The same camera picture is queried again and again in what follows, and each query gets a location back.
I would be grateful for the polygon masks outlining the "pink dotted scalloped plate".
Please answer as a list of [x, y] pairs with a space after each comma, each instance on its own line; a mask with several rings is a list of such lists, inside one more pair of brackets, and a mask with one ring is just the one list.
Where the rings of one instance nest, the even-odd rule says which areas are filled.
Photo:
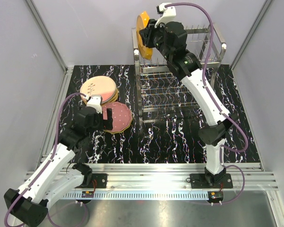
[[104, 131], [111, 134], [121, 133], [130, 127], [133, 120], [132, 112], [127, 105], [120, 102], [106, 103], [102, 106], [103, 119], [107, 120], [107, 110], [112, 109], [112, 126], [111, 130], [104, 129]]

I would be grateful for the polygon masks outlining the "orange dotted scalloped plate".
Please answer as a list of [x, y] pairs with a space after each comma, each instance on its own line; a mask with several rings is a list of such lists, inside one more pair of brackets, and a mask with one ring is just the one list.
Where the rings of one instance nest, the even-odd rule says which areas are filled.
[[153, 50], [143, 45], [142, 38], [139, 32], [142, 29], [146, 28], [149, 20], [150, 20], [150, 17], [146, 11], [142, 12], [137, 17], [137, 20], [136, 20], [136, 35], [137, 35], [138, 49], [139, 49], [140, 55], [146, 60], [151, 60]]

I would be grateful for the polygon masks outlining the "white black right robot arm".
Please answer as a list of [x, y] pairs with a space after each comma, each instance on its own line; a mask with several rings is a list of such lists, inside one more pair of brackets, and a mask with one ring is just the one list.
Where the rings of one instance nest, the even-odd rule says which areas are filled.
[[222, 165], [223, 145], [226, 132], [238, 120], [231, 114], [214, 93], [198, 58], [186, 48], [187, 32], [179, 22], [157, 24], [150, 19], [139, 35], [142, 44], [147, 48], [156, 48], [167, 62], [169, 71], [192, 94], [201, 108], [207, 125], [198, 132], [206, 145], [206, 166], [202, 179], [211, 188], [221, 184], [226, 176], [226, 168]]

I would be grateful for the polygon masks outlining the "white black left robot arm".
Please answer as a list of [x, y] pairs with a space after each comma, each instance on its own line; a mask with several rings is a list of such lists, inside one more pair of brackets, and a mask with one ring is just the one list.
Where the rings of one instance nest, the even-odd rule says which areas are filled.
[[4, 200], [8, 215], [22, 221], [21, 226], [36, 227], [48, 214], [48, 210], [66, 193], [74, 188], [100, 188], [107, 185], [107, 174], [93, 174], [92, 169], [77, 163], [57, 182], [55, 177], [63, 166], [75, 156], [75, 149], [88, 144], [92, 130], [111, 130], [113, 112], [108, 108], [97, 111], [83, 107], [74, 121], [56, 138], [53, 150], [31, 177], [18, 189], [8, 189]]

